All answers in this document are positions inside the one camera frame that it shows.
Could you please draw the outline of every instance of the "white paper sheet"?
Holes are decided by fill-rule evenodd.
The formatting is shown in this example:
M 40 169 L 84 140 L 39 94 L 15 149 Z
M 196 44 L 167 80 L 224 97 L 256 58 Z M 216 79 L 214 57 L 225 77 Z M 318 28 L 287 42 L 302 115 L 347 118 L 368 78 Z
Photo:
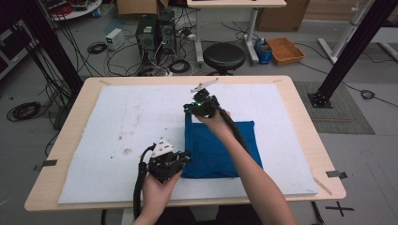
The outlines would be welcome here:
M 104 86 L 70 163 L 59 203 L 132 201 L 139 156 L 149 145 L 163 137 L 184 150 L 183 105 L 192 102 L 195 86 Z M 207 90 L 234 121 L 254 121 L 264 170 L 284 195 L 317 193 L 276 85 L 213 84 Z M 244 196 L 239 178 L 181 178 L 172 200 Z

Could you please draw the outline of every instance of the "wooden table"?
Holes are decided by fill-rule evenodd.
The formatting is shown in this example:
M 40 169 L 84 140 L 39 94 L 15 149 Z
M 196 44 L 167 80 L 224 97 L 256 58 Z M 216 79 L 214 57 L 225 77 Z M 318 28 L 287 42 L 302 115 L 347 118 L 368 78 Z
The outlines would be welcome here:
M 214 0 L 214 1 L 192 1 L 187 0 L 187 4 L 190 8 L 198 8 L 196 10 L 196 39 L 195 39 L 195 50 L 196 50 L 196 61 L 202 64 L 203 52 L 201 43 L 201 33 L 200 24 L 202 21 L 201 9 L 205 8 L 215 8 L 217 11 L 212 12 L 213 15 L 221 14 L 222 10 L 225 8 L 252 8 L 252 15 L 250 17 L 250 27 L 248 34 L 244 36 L 245 45 L 249 51 L 250 57 L 252 59 L 252 65 L 258 63 L 257 54 L 254 51 L 254 46 L 252 43 L 253 30 L 255 26 L 255 21 L 257 20 L 258 8 L 280 8 L 285 7 L 286 2 L 284 0 Z M 235 11 L 230 12 L 234 14 L 233 22 L 239 22 L 238 14 Z
M 198 84 L 208 77 L 154 77 L 154 78 L 90 78 L 76 99 L 69 117 L 63 126 L 53 150 L 47 160 L 57 160 L 55 166 L 43 167 L 36 184 L 25 203 L 28 211 L 66 209 L 129 208 L 132 202 L 58 204 L 58 198 L 65 184 L 69 164 L 82 133 L 93 111 L 101 87 L 105 85 L 167 85 Z M 219 77 L 219 83 L 274 83 L 277 85 L 296 131 L 304 156 L 318 184 L 319 193 L 313 196 L 289 196 L 288 201 L 335 200 L 345 197 L 345 190 L 338 177 L 328 178 L 326 172 L 334 171 L 328 153 L 321 142 L 313 122 L 308 115 L 291 79 L 287 76 L 234 76 Z M 171 201 L 170 205 L 210 205 L 248 203 L 247 198 L 228 200 Z

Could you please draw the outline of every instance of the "computer tower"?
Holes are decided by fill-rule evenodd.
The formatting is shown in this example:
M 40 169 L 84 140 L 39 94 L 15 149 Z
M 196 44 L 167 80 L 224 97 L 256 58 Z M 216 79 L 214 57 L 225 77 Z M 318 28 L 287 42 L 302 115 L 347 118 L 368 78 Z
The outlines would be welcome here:
M 161 60 L 161 37 L 156 14 L 144 14 L 140 17 L 137 30 L 138 49 L 143 65 L 157 65 Z
M 158 18 L 161 30 L 161 40 L 164 54 L 175 54 L 176 52 L 176 24 L 175 12 L 163 11 Z

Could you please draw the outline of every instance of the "stain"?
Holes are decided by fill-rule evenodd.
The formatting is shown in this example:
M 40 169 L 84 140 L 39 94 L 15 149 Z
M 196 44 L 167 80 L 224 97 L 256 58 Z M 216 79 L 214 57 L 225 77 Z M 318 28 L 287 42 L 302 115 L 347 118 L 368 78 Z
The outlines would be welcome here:
M 123 154 L 125 156 L 129 155 L 132 152 L 131 148 L 125 148 L 125 150 L 123 151 Z

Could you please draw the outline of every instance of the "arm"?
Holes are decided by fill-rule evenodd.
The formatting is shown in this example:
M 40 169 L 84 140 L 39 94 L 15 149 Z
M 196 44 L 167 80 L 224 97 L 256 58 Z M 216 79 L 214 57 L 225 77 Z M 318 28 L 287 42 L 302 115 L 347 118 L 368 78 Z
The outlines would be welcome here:
M 141 215 L 131 225 L 155 224 L 161 216 L 164 208 L 170 200 L 173 188 L 182 172 L 176 173 L 164 184 L 159 182 L 153 175 L 149 174 L 143 186 L 144 208 Z
M 213 118 L 197 118 L 208 126 L 227 149 L 249 200 L 263 224 L 297 224 L 284 195 L 235 139 L 219 112 Z

